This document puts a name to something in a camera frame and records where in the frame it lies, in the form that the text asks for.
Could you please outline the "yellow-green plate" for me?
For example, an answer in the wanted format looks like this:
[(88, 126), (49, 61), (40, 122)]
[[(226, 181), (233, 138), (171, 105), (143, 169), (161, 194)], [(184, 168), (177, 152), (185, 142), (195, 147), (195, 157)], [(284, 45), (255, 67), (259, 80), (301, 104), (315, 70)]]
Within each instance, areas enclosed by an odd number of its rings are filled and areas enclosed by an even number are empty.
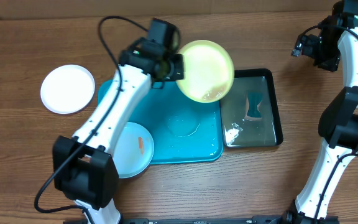
[(199, 103), (222, 99), (234, 82), (234, 64), (219, 44), (195, 40), (180, 49), (183, 56), (184, 78), (177, 80), (181, 92)]

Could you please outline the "light blue plate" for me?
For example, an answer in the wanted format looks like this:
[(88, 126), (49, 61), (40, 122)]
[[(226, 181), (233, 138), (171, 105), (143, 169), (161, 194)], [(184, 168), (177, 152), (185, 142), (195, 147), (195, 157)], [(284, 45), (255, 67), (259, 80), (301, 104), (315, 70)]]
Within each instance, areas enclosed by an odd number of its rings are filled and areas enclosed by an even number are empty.
[(128, 122), (116, 144), (113, 161), (120, 179), (142, 173), (154, 155), (152, 135), (141, 125)]

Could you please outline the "white pink plate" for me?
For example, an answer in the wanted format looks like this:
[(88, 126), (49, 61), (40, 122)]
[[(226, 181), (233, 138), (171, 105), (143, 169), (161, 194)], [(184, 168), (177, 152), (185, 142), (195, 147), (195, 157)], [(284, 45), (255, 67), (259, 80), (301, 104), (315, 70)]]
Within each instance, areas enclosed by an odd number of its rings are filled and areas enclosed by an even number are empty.
[(44, 106), (57, 114), (82, 110), (95, 92), (92, 74), (79, 65), (63, 65), (52, 70), (43, 80), (40, 98)]

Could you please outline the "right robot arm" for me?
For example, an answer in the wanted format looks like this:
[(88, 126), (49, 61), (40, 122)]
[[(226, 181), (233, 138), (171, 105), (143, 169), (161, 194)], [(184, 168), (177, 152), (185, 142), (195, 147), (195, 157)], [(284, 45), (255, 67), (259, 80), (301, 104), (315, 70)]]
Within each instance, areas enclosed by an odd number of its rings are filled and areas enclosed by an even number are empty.
[(322, 113), (321, 147), (303, 190), (277, 223), (338, 223), (328, 217), (331, 197), (353, 158), (358, 157), (358, 0), (334, 4), (332, 14), (301, 33), (292, 55), (306, 55), (314, 65), (335, 72), (343, 67), (343, 89)]

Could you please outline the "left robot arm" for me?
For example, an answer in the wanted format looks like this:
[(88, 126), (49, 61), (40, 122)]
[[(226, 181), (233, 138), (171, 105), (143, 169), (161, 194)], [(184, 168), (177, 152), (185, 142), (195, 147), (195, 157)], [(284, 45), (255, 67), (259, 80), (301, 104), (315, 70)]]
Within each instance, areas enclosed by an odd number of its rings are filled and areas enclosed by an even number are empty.
[(114, 148), (132, 112), (155, 82), (184, 77), (183, 57), (178, 53), (180, 31), (175, 25), (153, 18), (145, 37), (139, 37), (119, 58), (116, 73), (93, 114), (70, 138), (59, 136), (52, 147), (53, 174), (38, 191), (34, 207), (50, 183), (74, 201), (74, 205), (50, 212), (79, 209), (83, 223), (119, 223), (114, 204), (119, 175), (113, 161)]

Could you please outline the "teal plastic tray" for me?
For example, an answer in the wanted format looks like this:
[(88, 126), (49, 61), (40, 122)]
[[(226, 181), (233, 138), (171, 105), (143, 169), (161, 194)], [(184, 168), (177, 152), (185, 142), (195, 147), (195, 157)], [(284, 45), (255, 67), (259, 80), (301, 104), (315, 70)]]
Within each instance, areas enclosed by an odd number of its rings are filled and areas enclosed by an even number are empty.
[(152, 135), (152, 165), (215, 161), (224, 150), (219, 102), (193, 101), (175, 82), (151, 89), (129, 121)]

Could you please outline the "black water tray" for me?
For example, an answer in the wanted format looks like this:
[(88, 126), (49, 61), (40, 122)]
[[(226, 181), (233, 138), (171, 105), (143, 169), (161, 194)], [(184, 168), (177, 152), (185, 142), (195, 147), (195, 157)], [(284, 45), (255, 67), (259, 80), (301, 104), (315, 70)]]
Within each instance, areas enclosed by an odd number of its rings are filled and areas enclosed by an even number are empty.
[[(244, 120), (248, 91), (263, 94), (260, 121)], [(219, 102), (223, 142), (229, 148), (278, 146), (283, 131), (277, 105), (273, 75), (266, 68), (236, 70), (234, 82)]]

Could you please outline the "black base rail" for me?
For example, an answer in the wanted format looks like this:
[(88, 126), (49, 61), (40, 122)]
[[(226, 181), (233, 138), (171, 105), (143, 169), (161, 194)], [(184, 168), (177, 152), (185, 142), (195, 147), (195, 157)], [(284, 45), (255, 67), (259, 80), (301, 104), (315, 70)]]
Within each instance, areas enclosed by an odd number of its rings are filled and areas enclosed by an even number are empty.
[(123, 219), (119, 224), (281, 224), (281, 223), (339, 223), (337, 217), (330, 217), (327, 220), (314, 221), (310, 218), (302, 218), (290, 221), (287, 217), (278, 215), (273, 216), (253, 216), (252, 218), (212, 218), (212, 219), (163, 219), (163, 220), (149, 220), (147, 218), (132, 218)]

